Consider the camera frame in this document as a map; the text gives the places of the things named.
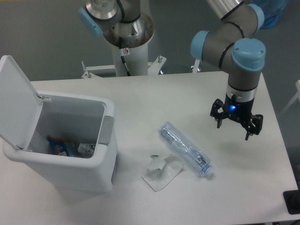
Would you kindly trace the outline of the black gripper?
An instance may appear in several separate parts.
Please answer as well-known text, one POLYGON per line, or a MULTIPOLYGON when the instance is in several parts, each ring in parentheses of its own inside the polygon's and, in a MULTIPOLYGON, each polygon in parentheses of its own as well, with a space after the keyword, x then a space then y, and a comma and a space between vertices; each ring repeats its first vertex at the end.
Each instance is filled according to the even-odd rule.
POLYGON ((247 102, 232 102, 232 99, 226 95, 225 103, 216 99, 212 105, 210 116, 217 122, 217 128, 220 128, 224 119, 230 119, 237 123, 244 124, 246 130, 245 140, 250 136, 259 135, 263 127, 263 115, 252 115, 251 110, 254 99, 247 102))

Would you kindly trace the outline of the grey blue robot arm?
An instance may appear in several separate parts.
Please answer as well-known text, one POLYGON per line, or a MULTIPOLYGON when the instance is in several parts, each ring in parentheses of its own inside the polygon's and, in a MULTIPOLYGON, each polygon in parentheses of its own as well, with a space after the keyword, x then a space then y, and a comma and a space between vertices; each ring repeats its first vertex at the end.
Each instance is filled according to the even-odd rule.
MULTIPOLYGON (((263 116, 251 110, 266 49, 252 36, 264 22, 263 11, 242 0, 210 0, 209 5, 222 26, 214 32, 198 32, 191 41, 190 52, 228 74, 225 100, 217 99, 210 115, 219 125, 230 119, 241 124, 247 136, 258 135, 263 116)), ((88 0, 78 14, 90 33, 104 36, 111 45, 117 76, 158 73, 157 64, 148 64, 148 43, 154 25, 141 12, 138 0, 88 0)))

